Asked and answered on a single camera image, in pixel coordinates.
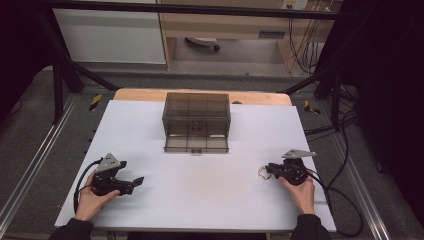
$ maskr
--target white cardboard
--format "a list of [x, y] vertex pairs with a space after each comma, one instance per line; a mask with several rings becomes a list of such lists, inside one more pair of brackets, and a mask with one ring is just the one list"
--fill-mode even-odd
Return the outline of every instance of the white cardboard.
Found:
[[[72, 196], [83, 170], [109, 152], [128, 162], [117, 179], [145, 179], [132, 195], [109, 202], [93, 219], [96, 228], [278, 232], [296, 226], [299, 212], [288, 191], [275, 178], [257, 175], [265, 164], [282, 163], [291, 148], [309, 151], [295, 107], [231, 105], [229, 153], [202, 155], [164, 152], [163, 108], [163, 102], [109, 102], [55, 226], [74, 217]], [[315, 170], [311, 157], [304, 163]], [[315, 186], [317, 215], [335, 231], [323, 191]]]

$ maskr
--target hand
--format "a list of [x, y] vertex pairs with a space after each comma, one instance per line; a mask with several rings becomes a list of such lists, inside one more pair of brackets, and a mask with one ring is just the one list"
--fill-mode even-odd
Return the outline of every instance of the hand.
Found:
[[80, 200], [75, 214], [75, 219], [81, 221], [90, 221], [103, 208], [103, 206], [119, 195], [119, 190], [112, 191], [104, 196], [97, 196], [91, 191], [90, 184], [94, 173], [90, 174], [85, 183], [84, 189], [80, 192]]
[[311, 176], [308, 176], [305, 182], [298, 186], [291, 185], [283, 177], [279, 177], [278, 180], [289, 190], [294, 203], [300, 209], [302, 214], [315, 214], [315, 186]]

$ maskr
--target black sleeve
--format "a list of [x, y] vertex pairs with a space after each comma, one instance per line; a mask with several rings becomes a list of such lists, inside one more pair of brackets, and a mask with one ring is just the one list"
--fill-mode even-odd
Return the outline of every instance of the black sleeve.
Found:
[[303, 214], [297, 217], [292, 240], [328, 240], [331, 239], [327, 229], [321, 225], [321, 219], [313, 214]]
[[90, 240], [93, 224], [71, 218], [68, 224], [56, 229], [49, 240]]

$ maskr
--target white cabinet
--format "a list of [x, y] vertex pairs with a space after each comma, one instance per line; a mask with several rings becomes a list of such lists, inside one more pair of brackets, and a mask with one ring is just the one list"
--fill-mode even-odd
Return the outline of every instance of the white cabinet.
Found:
[[54, 12], [74, 61], [165, 64], [157, 13], [67, 9]]

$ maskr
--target transparent plastic box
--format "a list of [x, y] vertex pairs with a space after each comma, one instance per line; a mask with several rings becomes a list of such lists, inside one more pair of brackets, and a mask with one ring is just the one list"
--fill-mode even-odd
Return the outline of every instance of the transparent plastic box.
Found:
[[228, 152], [231, 122], [228, 94], [170, 92], [162, 122], [165, 152]]

